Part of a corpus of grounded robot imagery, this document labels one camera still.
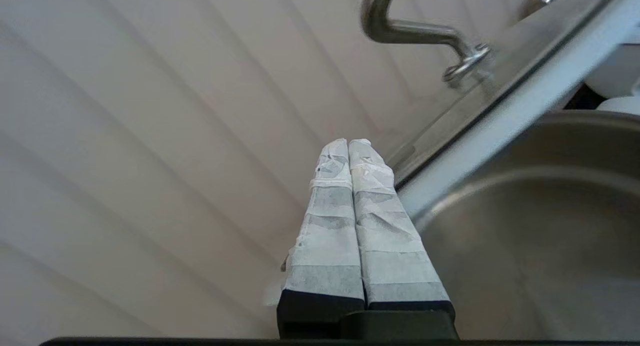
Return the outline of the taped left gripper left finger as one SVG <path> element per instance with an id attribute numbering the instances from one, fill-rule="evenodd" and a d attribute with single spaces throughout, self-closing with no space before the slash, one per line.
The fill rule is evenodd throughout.
<path id="1" fill-rule="evenodd" d="M 345 139 L 329 142 L 320 152 L 285 274 L 278 301 L 281 336 L 340 336 L 341 321 L 365 309 Z"/>

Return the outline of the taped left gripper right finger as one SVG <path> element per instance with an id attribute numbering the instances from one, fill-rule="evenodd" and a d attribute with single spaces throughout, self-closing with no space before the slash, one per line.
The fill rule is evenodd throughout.
<path id="1" fill-rule="evenodd" d="M 394 188 L 394 173 L 366 139 L 349 143 L 366 306 L 455 315 L 450 296 Z"/>

